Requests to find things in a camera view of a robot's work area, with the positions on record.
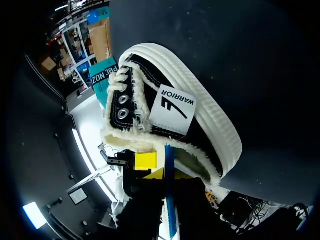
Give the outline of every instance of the black wall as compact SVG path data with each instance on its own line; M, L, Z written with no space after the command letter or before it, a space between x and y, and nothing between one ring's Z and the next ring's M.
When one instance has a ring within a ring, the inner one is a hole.
M110 201L95 181L84 188L88 200L74 205L67 195L67 189L90 172L73 137L72 118L61 108L63 101L30 75L25 60L12 81L5 121L6 155L20 210L32 202L43 207L62 197L63 203L52 209L54 216L78 235L84 233L83 220L94 231ZM75 180L69 179L71 173ZM48 226L40 231L54 237Z

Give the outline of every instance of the fuzzy white lining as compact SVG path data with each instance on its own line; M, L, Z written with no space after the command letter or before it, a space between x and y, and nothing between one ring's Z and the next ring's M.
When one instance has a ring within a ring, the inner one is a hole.
M144 73L140 70L139 65L133 62L126 62L124 65L127 67L133 68L133 77L132 77L133 78L132 80L134 81L133 101L138 107L137 113L140 116L140 121L137 122L137 120L134 119L133 127L131 127L129 130L120 130L120 129L113 128L111 126L110 124L111 109L112 109L112 102L113 102L115 90L113 90L112 86L110 86L108 89L106 114L105 114L106 123L105 123L105 128L101 132L101 134L103 135L104 141L108 144L127 147L128 149L131 149L134 151L137 151L137 150L141 151L141 149L137 149L137 147L143 146L143 145L150 146L151 148L152 146L157 146L157 145L161 145L161 146L170 145L174 148L183 149L190 155L195 156L198 159L198 161L207 170L207 172L210 175L209 184L211 184L212 186L218 186L220 183L221 177L219 176L215 166L211 163L210 159L206 156L206 154L201 149L193 146L190 143L184 143L169 137L150 134L152 126L149 122L150 110L148 108L147 101L144 95L144 82L148 81L149 84L153 84L153 83L151 83L147 79Z

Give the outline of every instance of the shoe label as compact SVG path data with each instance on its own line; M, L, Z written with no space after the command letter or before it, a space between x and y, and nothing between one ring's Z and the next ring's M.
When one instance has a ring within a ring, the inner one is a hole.
M194 118L197 99L183 91L161 85L150 114L150 122L159 128L187 135Z

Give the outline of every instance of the sneaker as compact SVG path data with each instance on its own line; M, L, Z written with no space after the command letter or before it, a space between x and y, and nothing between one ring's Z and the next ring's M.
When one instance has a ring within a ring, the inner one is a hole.
M175 167L211 186L236 165L242 153L240 137L224 111L201 82L168 49L143 43L119 59L119 71L109 77L106 123L107 144L138 152L158 152L174 147ZM195 114L187 134L162 129L150 121L161 85L194 96Z

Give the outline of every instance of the white light panel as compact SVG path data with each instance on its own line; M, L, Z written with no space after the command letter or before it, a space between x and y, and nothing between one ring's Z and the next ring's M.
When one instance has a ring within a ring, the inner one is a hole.
M36 229L41 228L47 223L47 220L45 219L35 202L25 205L23 207L23 210Z

